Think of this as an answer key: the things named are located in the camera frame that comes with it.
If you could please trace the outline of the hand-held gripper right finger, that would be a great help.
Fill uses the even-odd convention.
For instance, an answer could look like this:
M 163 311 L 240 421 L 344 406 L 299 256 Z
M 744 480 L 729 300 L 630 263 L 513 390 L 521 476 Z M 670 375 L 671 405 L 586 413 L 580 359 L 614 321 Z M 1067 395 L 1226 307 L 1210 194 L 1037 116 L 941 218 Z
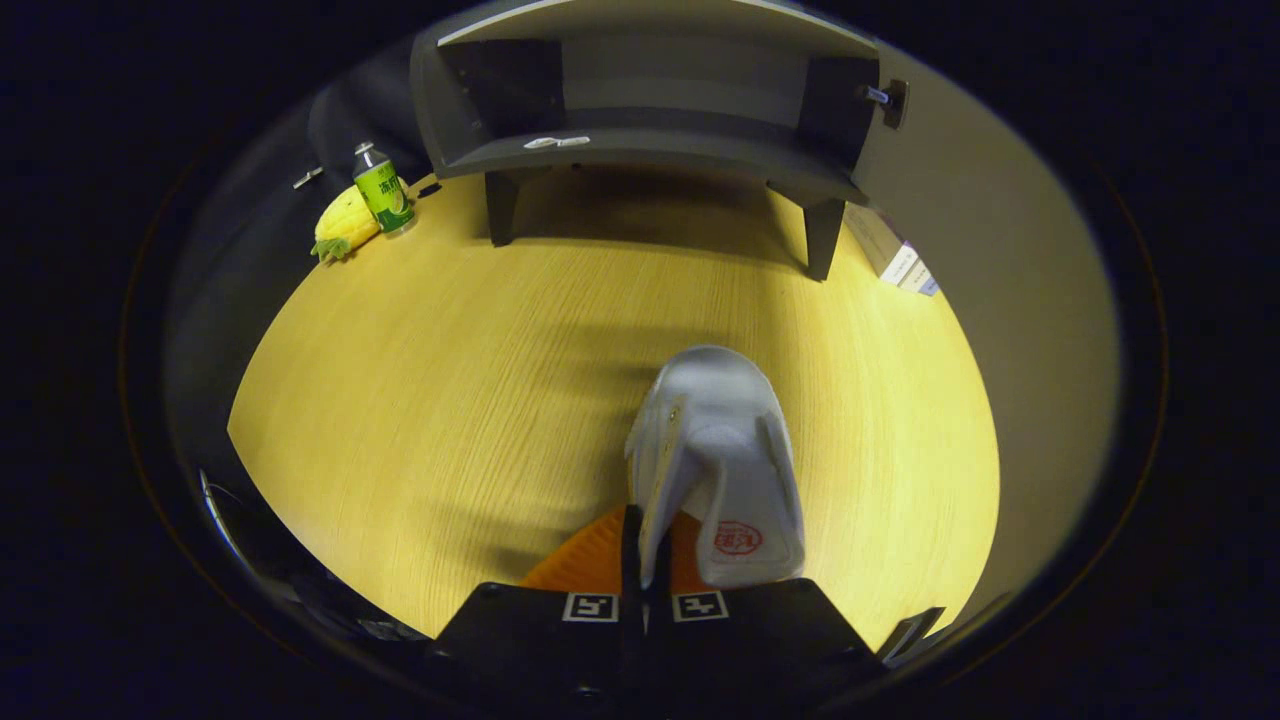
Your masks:
M 888 670 L 815 582 L 722 591 L 699 575 L 699 520 L 660 544 L 648 623 L 648 684 L 664 701 L 823 701 Z

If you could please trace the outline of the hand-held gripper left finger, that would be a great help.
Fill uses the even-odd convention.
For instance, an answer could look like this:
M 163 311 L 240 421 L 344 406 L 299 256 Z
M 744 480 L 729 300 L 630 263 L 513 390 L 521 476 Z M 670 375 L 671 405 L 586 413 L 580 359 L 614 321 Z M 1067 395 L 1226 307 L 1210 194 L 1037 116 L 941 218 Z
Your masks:
M 562 562 L 568 589 L 477 585 L 431 644 L 431 680 L 457 701 L 627 700 L 643 674 L 639 511 L 602 523 L 604 562 Z

